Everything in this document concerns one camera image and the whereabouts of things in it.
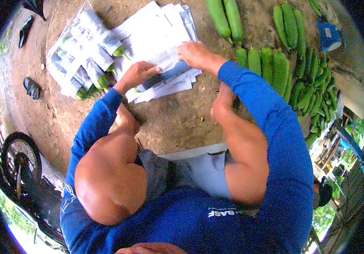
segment tire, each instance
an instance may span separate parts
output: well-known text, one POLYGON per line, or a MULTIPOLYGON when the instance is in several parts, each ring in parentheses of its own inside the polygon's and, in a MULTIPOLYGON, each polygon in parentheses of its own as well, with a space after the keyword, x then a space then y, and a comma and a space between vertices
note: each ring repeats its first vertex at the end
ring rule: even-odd
POLYGON ((2 173, 7 178, 7 180, 12 181, 12 177, 9 172, 8 167, 8 160, 7 160, 7 152, 12 143, 16 140, 22 140, 31 148, 34 157, 35 157, 35 168, 32 171, 32 178, 36 182, 41 181, 42 177, 42 165, 41 165, 41 157, 39 155, 39 151, 35 142, 25 133, 21 132, 14 132, 7 136, 6 140, 3 143, 2 152, 1 152, 1 166, 2 166, 2 173))

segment shorts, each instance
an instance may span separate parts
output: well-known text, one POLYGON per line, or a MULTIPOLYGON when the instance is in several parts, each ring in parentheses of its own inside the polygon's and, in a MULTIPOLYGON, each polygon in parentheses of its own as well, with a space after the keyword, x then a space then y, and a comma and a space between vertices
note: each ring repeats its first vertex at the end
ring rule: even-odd
POLYGON ((229 160, 228 151, 173 161, 159 157, 151 150, 139 151, 136 164, 144 167, 147 175, 145 203, 182 187, 200 189, 212 197, 231 199, 224 173, 225 163, 229 160))

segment blue container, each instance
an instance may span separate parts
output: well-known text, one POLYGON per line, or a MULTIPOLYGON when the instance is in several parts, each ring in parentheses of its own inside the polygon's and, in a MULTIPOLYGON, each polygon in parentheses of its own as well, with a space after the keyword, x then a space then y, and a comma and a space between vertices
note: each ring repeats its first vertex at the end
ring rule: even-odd
POLYGON ((322 51, 332 51, 341 46, 340 33, 336 26, 317 21, 322 51))

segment slipper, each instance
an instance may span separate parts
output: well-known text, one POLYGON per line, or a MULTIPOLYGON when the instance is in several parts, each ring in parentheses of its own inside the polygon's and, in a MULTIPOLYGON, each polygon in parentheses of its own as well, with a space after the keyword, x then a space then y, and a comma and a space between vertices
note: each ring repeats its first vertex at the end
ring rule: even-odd
POLYGON ((26 22, 23 25, 23 28, 21 28, 20 30, 20 40, 18 41, 18 48, 22 48, 26 42, 27 42, 27 37, 28 34, 30 33, 30 29, 32 26, 32 23, 34 22, 34 19, 32 18, 32 15, 30 15, 26 22))
POLYGON ((27 95, 32 99, 39 99, 41 88, 32 79, 25 77, 23 81, 24 88, 27 90, 27 95))

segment stack of papers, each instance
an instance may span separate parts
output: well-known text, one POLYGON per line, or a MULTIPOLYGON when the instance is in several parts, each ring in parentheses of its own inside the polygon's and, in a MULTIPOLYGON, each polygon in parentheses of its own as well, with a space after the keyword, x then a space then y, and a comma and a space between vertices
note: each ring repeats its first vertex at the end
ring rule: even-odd
POLYGON ((190 68, 178 61, 176 48, 183 41, 199 41, 189 6, 168 4, 159 7, 154 1, 129 17, 114 29, 114 34, 123 43, 124 57, 114 59, 119 81, 129 67, 139 61, 147 61, 162 68, 162 72, 129 90, 128 102, 147 102, 179 91, 192 88, 192 82, 202 71, 190 68))

